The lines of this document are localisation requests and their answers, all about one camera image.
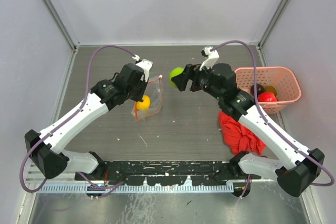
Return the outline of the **green apple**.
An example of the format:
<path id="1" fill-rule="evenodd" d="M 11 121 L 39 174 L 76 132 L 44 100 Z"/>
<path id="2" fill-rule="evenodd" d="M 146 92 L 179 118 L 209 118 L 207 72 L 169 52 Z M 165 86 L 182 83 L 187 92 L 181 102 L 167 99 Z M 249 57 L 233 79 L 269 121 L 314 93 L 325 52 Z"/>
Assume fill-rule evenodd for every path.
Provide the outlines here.
<path id="1" fill-rule="evenodd" d="M 177 87 L 176 84 L 173 82 L 172 78 L 180 75 L 182 72 L 184 71 L 184 68 L 182 67 L 176 67 L 174 68 L 170 74 L 169 74 L 169 80 L 170 80 L 170 84 L 173 86 L 173 87 Z"/>

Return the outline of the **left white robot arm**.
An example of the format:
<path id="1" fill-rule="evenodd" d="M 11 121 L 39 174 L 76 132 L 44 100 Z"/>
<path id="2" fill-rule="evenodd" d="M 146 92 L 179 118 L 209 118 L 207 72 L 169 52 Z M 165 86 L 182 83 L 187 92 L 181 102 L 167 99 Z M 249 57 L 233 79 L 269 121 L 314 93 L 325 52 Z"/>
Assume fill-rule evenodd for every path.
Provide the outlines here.
<path id="1" fill-rule="evenodd" d="M 86 126 L 117 105 L 128 99 L 141 101 L 152 66 L 153 63 L 145 59 L 124 65 L 113 80 L 97 82 L 75 108 L 53 125 L 25 134 L 29 158 L 46 179 L 53 179 L 62 172 L 86 173 L 93 180 L 104 176 L 103 161 L 95 153 L 70 152 L 65 147 Z"/>

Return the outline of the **yellow pear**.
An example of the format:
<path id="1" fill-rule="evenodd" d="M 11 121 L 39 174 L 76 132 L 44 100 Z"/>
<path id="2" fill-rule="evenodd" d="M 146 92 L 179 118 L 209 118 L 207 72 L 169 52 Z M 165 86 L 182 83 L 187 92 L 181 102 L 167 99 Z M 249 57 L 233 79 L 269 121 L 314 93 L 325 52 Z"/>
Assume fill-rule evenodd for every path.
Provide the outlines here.
<path id="1" fill-rule="evenodd" d="M 140 111 L 146 111 L 151 106 L 151 99 L 148 95 L 144 95 L 142 101 L 136 102 L 136 109 Z"/>

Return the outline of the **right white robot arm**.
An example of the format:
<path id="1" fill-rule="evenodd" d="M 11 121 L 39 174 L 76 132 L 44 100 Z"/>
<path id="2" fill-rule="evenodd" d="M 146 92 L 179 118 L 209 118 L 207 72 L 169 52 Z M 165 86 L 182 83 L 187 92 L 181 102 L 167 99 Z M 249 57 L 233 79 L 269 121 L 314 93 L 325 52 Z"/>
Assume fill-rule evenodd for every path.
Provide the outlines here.
<path id="1" fill-rule="evenodd" d="M 320 175 L 324 153 L 300 144 L 268 117 L 254 97 L 237 86 L 230 65 L 217 63 L 206 69 L 200 64 L 187 64 L 173 69 L 170 81 L 179 91 L 185 91 L 191 81 L 192 92 L 203 90 L 216 98 L 224 114 L 252 131 L 277 157 L 269 159 L 241 151 L 229 161 L 233 177 L 253 174 L 272 179 L 287 194 L 299 197 Z"/>

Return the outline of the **clear zip top bag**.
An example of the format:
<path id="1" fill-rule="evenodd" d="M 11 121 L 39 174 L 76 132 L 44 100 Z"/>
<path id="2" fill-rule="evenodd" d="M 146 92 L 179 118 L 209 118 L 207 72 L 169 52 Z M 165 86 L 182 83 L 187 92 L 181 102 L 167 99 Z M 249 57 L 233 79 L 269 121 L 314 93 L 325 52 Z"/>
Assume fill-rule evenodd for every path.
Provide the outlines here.
<path id="1" fill-rule="evenodd" d="M 163 82 L 162 75 L 151 77 L 148 81 L 147 88 L 144 95 L 148 95 L 151 99 L 151 106 L 146 111 L 140 111 L 136 109 L 136 102 L 134 103 L 131 111 L 132 116 L 138 123 L 146 118 L 157 114 L 163 104 Z"/>

